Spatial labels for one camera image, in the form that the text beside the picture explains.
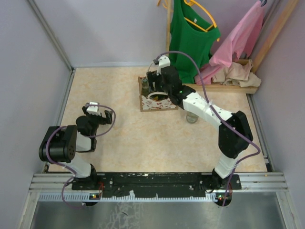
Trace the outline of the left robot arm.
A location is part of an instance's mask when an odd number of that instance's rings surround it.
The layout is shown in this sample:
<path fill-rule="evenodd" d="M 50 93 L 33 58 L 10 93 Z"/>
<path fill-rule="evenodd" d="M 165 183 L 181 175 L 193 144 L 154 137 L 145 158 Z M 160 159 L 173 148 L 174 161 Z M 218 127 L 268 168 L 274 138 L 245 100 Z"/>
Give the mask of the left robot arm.
<path fill-rule="evenodd" d="M 108 133 L 116 120 L 115 111 L 99 103 L 90 102 L 82 107 L 84 115 L 74 125 L 50 126 L 39 148 L 43 162 L 55 164 L 72 173 L 73 190 L 94 190 L 101 185 L 95 167 L 84 161 L 80 153 L 92 153 L 96 138 Z"/>

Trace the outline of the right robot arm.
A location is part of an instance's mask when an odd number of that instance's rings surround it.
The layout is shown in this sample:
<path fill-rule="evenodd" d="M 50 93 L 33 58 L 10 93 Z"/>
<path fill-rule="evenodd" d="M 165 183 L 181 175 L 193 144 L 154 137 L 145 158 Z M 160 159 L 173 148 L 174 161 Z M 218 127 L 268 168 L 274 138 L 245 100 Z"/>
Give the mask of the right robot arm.
<path fill-rule="evenodd" d="M 173 66 L 162 68 L 160 73 L 148 71 L 146 77 L 153 92 L 164 92 L 174 105 L 195 114 L 218 131 L 218 147 L 222 154 L 211 178 L 206 181 L 206 188 L 225 188 L 230 183 L 229 176 L 239 154 L 253 141 L 246 115 L 241 111 L 232 113 L 206 101 L 193 88 L 182 84 Z"/>

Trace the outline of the clear glass bottle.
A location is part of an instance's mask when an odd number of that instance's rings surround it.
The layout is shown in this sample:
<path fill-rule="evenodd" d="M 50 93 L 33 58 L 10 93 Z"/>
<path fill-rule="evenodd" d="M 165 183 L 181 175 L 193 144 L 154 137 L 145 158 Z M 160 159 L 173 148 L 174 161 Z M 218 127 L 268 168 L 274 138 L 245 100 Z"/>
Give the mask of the clear glass bottle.
<path fill-rule="evenodd" d="M 187 113 L 186 115 L 186 121 L 190 124 L 194 124 L 198 121 L 198 116 L 193 113 Z"/>

